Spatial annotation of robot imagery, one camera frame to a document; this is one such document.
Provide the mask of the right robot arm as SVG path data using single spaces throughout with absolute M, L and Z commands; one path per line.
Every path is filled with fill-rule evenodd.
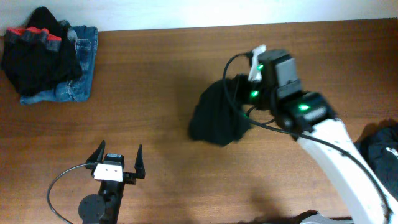
M 326 98 L 304 90 L 291 54 L 261 45 L 245 55 L 251 66 L 248 103 L 270 111 L 274 129 L 291 135 L 316 160 L 353 221 L 397 223 L 397 200 L 358 152 Z

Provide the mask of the black t-shirt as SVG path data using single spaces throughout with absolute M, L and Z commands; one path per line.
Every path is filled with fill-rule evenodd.
M 199 97 L 188 134 L 194 141 L 226 146 L 239 141 L 252 128 L 243 118 L 243 103 L 239 101 L 239 77 L 218 80 Z

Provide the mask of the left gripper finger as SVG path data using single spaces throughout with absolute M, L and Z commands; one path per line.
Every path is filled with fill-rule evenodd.
M 102 140 L 99 144 L 98 148 L 91 154 L 89 158 L 87 158 L 86 163 L 99 163 L 103 160 L 104 152 L 105 152 L 105 140 Z
M 146 170 L 144 167 L 143 153 L 142 153 L 142 145 L 139 145 L 136 161 L 134 164 L 135 175 L 137 179 L 144 179 L 146 176 Z

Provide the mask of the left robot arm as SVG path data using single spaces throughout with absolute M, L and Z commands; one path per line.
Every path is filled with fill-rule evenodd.
M 96 194 L 86 196 L 79 204 L 78 214 L 83 224 L 117 224 L 124 187 L 135 185 L 136 180 L 146 176 L 142 146 L 137 150 L 134 172 L 125 172 L 124 156 L 105 153 L 105 146 L 106 143 L 102 141 L 86 160 L 85 168 L 101 184 Z

